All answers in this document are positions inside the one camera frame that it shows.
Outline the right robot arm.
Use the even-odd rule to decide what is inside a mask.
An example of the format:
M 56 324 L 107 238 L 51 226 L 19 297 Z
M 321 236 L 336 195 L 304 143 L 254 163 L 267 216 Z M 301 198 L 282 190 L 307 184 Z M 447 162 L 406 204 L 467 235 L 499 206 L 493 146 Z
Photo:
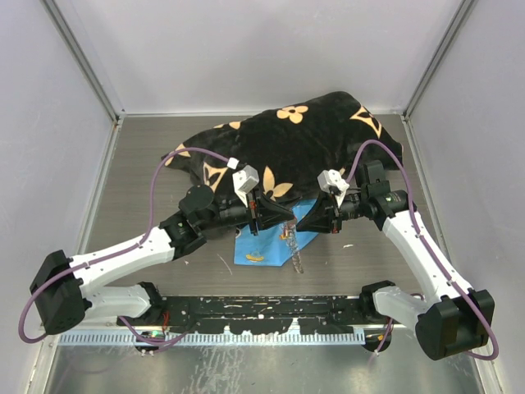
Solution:
M 336 170 L 322 171 L 317 181 L 320 193 L 297 231 L 336 234 L 343 222 L 367 218 L 401 253 L 422 290 L 410 295 L 390 281 L 364 286 L 358 302 L 364 320 L 403 324 L 432 360 L 464 352 L 474 356 L 490 341 L 493 297 L 454 269 L 429 236 L 410 193 L 390 188 L 381 162 L 359 167 L 356 191 Z

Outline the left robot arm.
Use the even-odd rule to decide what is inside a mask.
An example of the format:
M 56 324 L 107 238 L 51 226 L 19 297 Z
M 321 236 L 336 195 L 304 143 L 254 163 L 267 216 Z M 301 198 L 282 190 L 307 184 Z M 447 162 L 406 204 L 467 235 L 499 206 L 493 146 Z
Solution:
M 48 254 L 30 284 L 45 333 L 61 334 L 85 320 L 112 316 L 157 324 L 164 305 L 154 285 L 117 288 L 112 282 L 192 254 L 205 245 L 208 230 L 247 226 L 257 235 L 294 217 L 259 189 L 249 192 L 246 202 L 217 202 L 209 186 L 193 186 L 178 207 L 158 226 L 118 245 L 72 257 L 63 250 Z

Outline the large metal keyring with rings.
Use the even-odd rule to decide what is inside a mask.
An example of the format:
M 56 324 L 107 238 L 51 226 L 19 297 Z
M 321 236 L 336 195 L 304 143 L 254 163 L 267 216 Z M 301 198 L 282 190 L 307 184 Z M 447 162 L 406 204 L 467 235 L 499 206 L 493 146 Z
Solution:
M 282 227 L 281 239 L 285 241 L 291 252 L 291 262 L 294 271 L 299 274 L 304 274 L 304 268 L 301 262 L 299 242 L 297 241 L 296 232 L 297 219 L 294 218 L 285 222 Z

